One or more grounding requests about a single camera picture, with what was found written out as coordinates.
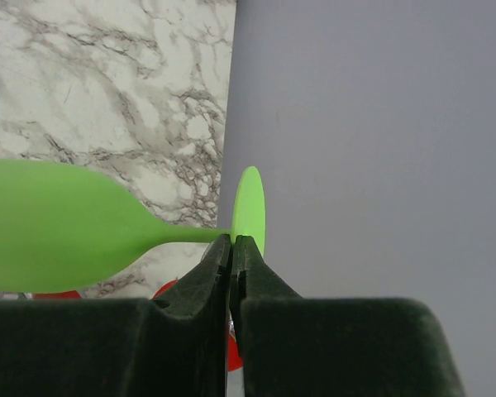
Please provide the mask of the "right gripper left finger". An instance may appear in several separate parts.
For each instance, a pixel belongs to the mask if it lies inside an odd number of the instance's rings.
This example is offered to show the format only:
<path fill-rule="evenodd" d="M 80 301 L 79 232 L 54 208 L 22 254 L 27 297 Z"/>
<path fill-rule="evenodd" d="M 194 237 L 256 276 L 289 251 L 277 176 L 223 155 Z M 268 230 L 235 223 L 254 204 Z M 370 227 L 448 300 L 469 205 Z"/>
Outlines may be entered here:
<path fill-rule="evenodd" d="M 223 396 L 230 255 L 155 299 L 0 300 L 0 396 Z"/>

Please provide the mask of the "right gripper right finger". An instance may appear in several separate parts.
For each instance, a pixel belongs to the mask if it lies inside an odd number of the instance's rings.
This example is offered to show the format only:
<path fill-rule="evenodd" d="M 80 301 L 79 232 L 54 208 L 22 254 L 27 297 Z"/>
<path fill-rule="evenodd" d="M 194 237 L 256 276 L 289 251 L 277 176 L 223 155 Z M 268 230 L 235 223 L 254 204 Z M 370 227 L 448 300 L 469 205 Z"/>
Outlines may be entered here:
<path fill-rule="evenodd" d="M 248 396 L 462 396 L 444 332 L 423 303 L 307 299 L 251 237 L 232 250 L 230 310 Z"/>

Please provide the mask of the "green wine glass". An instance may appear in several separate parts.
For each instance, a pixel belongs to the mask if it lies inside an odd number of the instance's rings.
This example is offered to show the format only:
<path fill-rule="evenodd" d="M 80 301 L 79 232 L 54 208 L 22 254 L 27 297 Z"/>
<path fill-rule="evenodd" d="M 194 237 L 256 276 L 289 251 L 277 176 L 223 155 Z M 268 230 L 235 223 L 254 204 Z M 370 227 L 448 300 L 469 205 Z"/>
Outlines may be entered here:
<path fill-rule="evenodd" d="M 122 185 L 87 168 L 0 159 L 0 291 L 82 289 L 157 246 L 220 235 L 158 219 Z"/>

